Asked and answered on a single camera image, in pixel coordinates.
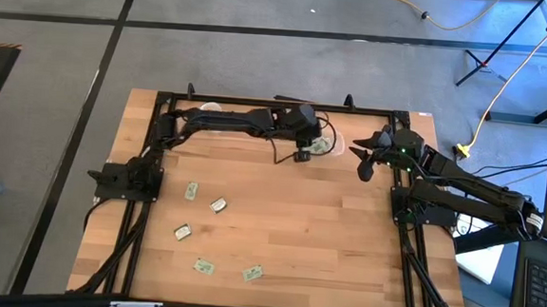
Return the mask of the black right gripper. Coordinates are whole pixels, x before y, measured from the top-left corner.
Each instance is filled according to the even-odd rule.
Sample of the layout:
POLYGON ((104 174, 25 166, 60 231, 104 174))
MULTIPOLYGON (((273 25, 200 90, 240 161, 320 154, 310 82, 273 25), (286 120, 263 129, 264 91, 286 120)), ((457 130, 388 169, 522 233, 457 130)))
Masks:
POLYGON ((396 165, 396 147, 391 129, 383 129, 372 134, 371 138, 354 140, 353 143, 366 149, 350 147, 349 150, 364 163, 396 165))

